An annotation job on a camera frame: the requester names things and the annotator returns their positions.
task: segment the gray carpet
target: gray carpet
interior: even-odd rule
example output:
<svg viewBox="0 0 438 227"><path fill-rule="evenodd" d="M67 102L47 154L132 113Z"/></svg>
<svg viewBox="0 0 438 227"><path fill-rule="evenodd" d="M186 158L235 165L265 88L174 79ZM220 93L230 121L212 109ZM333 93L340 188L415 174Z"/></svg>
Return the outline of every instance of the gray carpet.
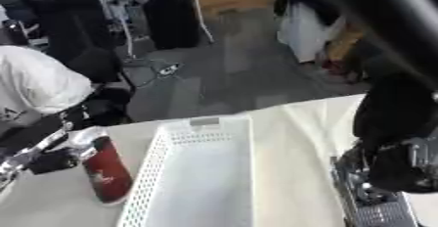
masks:
<svg viewBox="0 0 438 227"><path fill-rule="evenodd" d="M140 89L130 105L138 120L235 114L274 105L364 92L368 85L345 84L318 65L300 65L276 41L271 9L228 12L207 21L216 42L194 49L152 52L149 59L183 63L181 78ZM140 83L146 69L129 69Z"/></svg>

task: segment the white plastic basket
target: white plastic basket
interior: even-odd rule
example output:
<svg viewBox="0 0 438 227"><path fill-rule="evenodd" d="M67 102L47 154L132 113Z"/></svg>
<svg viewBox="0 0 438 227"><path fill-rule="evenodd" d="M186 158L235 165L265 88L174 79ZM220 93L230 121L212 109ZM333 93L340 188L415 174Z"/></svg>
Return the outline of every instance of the white plastic basket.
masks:
<svg viewBox="0 0 438 227"><path fill-rule="evenodd" d="M249 119L160 126L117 227L252 225Z"/></svg>

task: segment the desk leg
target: desk leg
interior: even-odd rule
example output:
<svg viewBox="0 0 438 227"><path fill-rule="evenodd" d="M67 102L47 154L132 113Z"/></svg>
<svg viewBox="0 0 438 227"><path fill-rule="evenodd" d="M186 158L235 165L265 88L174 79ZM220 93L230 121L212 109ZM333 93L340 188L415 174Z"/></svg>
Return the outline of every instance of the desk leg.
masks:
<svg viewBox="0 0 438 227"><path fill-rule="evenodd" d="M210 30L208 30L207 26L205 25L205 21L203 20L202 10L200 9L199 0L195 0L195 6L197 9L197 19L199 20L199 26L205 33L205 35L208 38L209 43L214 43L213 35L211 34Z"/></svg>
<svg viewBox="0 0 438 227"><path fill-rule="evenodd" d="M120 2L117 5L112 5L113 11L117 16L117 19L120 21L121 26L123 28L123 32L126 35L126 44L128 48L128 56L129 58L136 59L134 55L134 39L132 38L131 30L129 30L128 24L126 23L125 15L125 5L123 2Z"/></svg>

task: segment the red cup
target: red cup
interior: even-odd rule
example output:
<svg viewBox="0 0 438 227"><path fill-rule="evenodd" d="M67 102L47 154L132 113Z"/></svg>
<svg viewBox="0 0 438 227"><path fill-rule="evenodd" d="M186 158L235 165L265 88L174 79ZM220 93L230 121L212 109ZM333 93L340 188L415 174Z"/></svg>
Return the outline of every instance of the red cup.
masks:
<svg viewBox="0 0 438 227"><path fill-rule="evenodd" d="M83 162L96 196L104 204L123 202L132 177L126 170L109 136L93 140L97 153Z"/></svg>

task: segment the office chair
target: office chair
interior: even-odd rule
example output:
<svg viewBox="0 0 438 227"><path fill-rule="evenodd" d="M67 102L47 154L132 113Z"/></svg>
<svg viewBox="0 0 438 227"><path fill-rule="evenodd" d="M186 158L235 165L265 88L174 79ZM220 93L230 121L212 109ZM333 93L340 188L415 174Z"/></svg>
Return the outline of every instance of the office chair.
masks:
<svg viewBox="0 0 438 227"><path fill-rule="evenodd" d="M49 38L48 55L87 76L97 88L82 104L72 108L81 114L84 106L95 114L84 121L90 125L132 122L127 104L136 86L123 71L114 52L107 20L99 0L22 0L38 17ZM109 87L123 80L129 87Z"/></svg>

